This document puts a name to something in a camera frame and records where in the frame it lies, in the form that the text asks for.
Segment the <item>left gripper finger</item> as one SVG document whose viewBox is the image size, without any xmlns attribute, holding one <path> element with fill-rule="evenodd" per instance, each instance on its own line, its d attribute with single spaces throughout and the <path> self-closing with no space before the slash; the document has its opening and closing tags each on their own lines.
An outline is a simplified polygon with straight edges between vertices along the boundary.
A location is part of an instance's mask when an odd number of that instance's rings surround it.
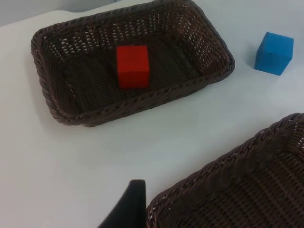
<svg viewBox="0 0 304 228">
<path fill-rule="evenodd" d="M 124 194 L 99 227 L 146 227 L 146 185 L 144 180 L 129 182 Z"/>
</svg>

